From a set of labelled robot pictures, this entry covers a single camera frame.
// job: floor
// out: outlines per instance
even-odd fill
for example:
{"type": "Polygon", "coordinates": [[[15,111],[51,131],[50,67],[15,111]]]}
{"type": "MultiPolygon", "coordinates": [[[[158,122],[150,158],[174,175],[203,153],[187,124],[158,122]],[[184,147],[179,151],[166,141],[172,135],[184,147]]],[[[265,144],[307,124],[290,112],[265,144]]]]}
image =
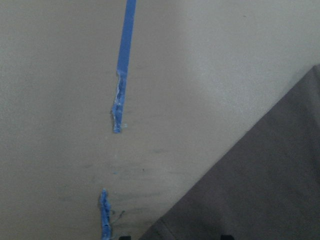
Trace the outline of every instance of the floor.
{"type": "Polygon", "coordinates": [[[320,63],[318,0],[138,0],[114,134],[125,6],[0,2],[2,240],[99,239],[103,188],[137,240],[320,63]]]}

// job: tape strip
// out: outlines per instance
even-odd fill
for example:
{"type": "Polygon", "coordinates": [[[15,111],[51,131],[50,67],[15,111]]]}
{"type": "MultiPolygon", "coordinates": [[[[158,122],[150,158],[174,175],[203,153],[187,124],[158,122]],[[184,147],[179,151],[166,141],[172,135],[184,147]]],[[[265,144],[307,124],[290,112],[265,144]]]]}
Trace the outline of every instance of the tape strip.
{"type": "Polygon", "coordinates": [[[111,206],[107,199],[107,191],[103,189],[100,196],[101,226],[102,226],[101,240],[110,240],[111,238],[111,226],[109,223],[110,208],[111,206]]]}
{"type": "Polygon", "coordinates": [[[134,28],[135,20],[135,11],[136,11],[136,0],[127,0],[121,44],[119,50],[118,64],[116,67],[116,72],[118,74],[118,85],[116,88],[116,96],[114,99],[114,104],[112,107],[113,114],[113,132],[120,133],[121,131],[121,122],[122,114],[125,104],[126,96],[126,85],[127,85],[127,76],[128,76],[128,67],[129,67],[129,58],[130,58],[130,48],[131,48],[131,39],[134,28]]]}

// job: gray fabric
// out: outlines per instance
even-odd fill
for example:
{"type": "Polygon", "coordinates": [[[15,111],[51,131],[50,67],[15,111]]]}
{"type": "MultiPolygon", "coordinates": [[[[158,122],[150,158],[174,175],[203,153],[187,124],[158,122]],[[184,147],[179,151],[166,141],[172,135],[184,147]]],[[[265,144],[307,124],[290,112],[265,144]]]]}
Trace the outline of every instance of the gray fabric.
{"type": "Polygon", "coordinates": [[[140,240],[320,236],[320,65],[140,240]]]}

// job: dark mark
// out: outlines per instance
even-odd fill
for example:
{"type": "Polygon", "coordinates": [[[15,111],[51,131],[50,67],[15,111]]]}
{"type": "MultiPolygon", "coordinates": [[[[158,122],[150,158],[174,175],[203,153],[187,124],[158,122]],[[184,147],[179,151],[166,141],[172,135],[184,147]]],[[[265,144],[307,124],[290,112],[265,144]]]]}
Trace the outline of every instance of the dark mark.
{"type": "Polygon", "coordinates": [[[120,218],[122,218],[122,216],[123,216],[123,214],[124,214],[125,212],[126,212],[126,211],[122,211],[122,212],[120,213],[120,215],[118,216],[118,218],[111,223],[111,225],[115,224],[120,218]]]}

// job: concrete floor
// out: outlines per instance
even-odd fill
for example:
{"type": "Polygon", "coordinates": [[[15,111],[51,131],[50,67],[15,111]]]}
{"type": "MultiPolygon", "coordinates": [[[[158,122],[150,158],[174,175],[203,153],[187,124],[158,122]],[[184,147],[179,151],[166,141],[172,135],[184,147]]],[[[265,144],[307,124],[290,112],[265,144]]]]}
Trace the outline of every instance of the concrete floor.
{"type": "Polygon", "coordinates": [[[0,239],[139,236],[314,64],[318,0],[138,0],[121,134],[125,0],[0,2],[0,239]]]}

